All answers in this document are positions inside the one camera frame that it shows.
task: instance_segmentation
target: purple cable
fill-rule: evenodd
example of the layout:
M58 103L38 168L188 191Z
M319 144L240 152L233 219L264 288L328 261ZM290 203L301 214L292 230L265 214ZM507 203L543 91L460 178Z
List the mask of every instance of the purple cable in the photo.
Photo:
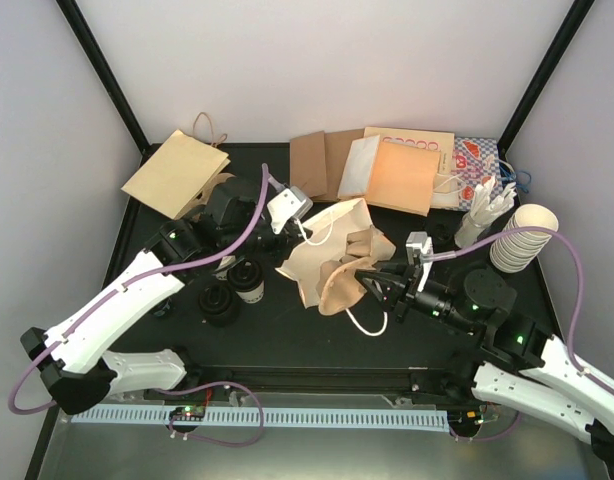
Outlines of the purple cable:
M179 396L179 395L187 395L187 394L190 394L190 393L200 392L201 390L206 390L208 388L223 387L223 386L234 387L234 388L238 388L238 389L242 390L247 395L249 395L251 397L251 399L254 401L254 403L256 404L256 408L258 408L258 414L260 416L260 423L258 424L258 429L256 430L256 433L254 434L254 436L251 437L249 440L245 440L244 442L227 442L225 440L218 440L218 439L211 438L211 437L205 437L204 435L196 435L196 434L191 434L191 433L186 434L187 437L192 438L194 440L199 440L201 442L208 442L208 443L213 443L214 445L220 445L221 447L235 447L235 448L239 448L239 447L248 447L249 445L253 445L258 440L260 440L260 437L263 434L263 431L264 431L263 427L264 427L264 422L265 422L265 420L264 420L265 413L263 412L263 407L260 404L260 401L258 400L258 397L256 397L256 395L254 395L254 393L251 390L249 390L247 387L245 387L244 385L241 385L240 383L236 383L236 382L211 382L211 383L207 383L205 385L200 385L198 387L190 388L188 390L169 391L169 390L162 390L160 388L155 388L154 391L163 393L165 395ZM174 422L177 419L178 419L178 417L173 417L169 421L169 425L168 425L169 431L172 434L174 434L174 435L185 436L185 434L180 433L180 432L176 432L174 430Z
M548 228L543 228L543 227L514 228L511 230L505 230L504 232L495 233L494 235L491 235L479 242L474 243L470 247L466 247L458 251L429 255L425 257L424 260L433 261L433 262L441 262L443 260L451 260L452 258L462 257L463 255L467 255L471 252L474 252L475 250L478 250L479 248L482 248L486 245L489 245L490 243L495 242L499 238L507 237L509 235L513 235L515 233L522 233L522 232L548 233L549 235L556 237L558 240L560 240L562 243L565 244L565 247L567 247L567 250L569 250L569 253L571 254L574 260L574 264L576 266L576 275L578 277L578 290L576 292L576 302L574 304L574 311L571 314L571 323L569 326L569 333L567 335L567 355L569 356L569 360L571 361L571 364L578 371L583 372L584 367L580 364L580 362L578 361L578 358L576 358L576 354L574 353L574 335L576 333L576 325L578 324L578 318L580 316L580 309L583 303L583 292L585 289L585 277L583 275L583 264L582 264L582 260L580 259L580 255L578 255L578 252L576 251L572 243L562 233L558 233L554 230L550 230ZM586 373L586 375L592 382L594 382L600 388L602 388L603 390L605 390L606 392L614 396L614 388L607 385L605 382L600 380L598 377L594 376L592 373Z
M503 430L500 433L497 433L496 435L492 435L491 437L484 437L484 438L479 438L479 437L459 437L456 432L454 432L454 429L449 427L449 433L452 437L454 437L457 441L460 440L464 440L466 442L480 442L480 443L484 443L484 442L493 442L495 440L500 440L503 437L506 437L507 435L509 435L511 432L513 432L514 430L516 430L516 428L518 427L518 425L520 425L520 420L522 419L522 415L520 414L520 412L516 412L516 419L513 421L513 423L511 425L509 425L505 430Z
M156 275L157 273L177 272L179 270L187 270L189 268L201 267L203 265L208 265L210 263L217 262L218 260L221 260L223 257L230 255L238 247L240 247L245 242L245 240L247 240L247 237L251 235L251 232L254 230L254 228L256 228L256 223L258 222L258 219L262 215L263 208L265 207L265 200L267 198L267 187L268 187L268 182L269 182L269 169L267 168L266 163L263 163L262 171L263 171L263 178L262 178L262 184L260 187L260 195L258 197L258 203L256 203L256 208L254 209L254 214L252 215L251 220L249 221L249 224L247 225L243 233L240 235L240 237L238 237L234 241L234 243L232 243L229 247L225 248L223 251L215 253L214 255L210 255L209 257L206 257L206 258L194 260L193 262L179 263L177 265L169 265L167 267L154 268L153 270L143 272L127 280L123 284L123 287L125 288L129 287L130 285L137 282L138 280L149 277L151 275ZM74 333L74 331L76 331L76 329L85 320L87 320L96 310L98 310L105 303L107 303L117 293L118 293L118 290L112 290L109 293L107 293L105 296L103 296L100 300L98 300L96 303L94 303L91 307L89 307L85 313L83 313L74 323L72 323L72 325L67 330L65 330L65 333L63 333L63 337L67 338L69 337L69 335ZM38 407L29 408L29 409L21 409L16 406L16 396L18 395L20 388L23 386L23 383L25 383L25 380L27 380L27 377L29 377L31 372L33 372L34 369L38 365L40 365L40 363L45 358L47 358L51 354L51 352L53 352L60 344L61 344L60 342L56 342L50 345L45 350L43 350L43 352L40 355L38 355L34 359L34 361L27 367L27 369L23 372L20 379L16 382L14 387L11 389L11 392L9 392L9 396L7 397L7 406L9 407L10 412L15 413L16 415L31 415L33 413L38 413L38 412L42 412L43 410L47 410L48 408L55 405L55 402L52 401L44 405L40 405Z

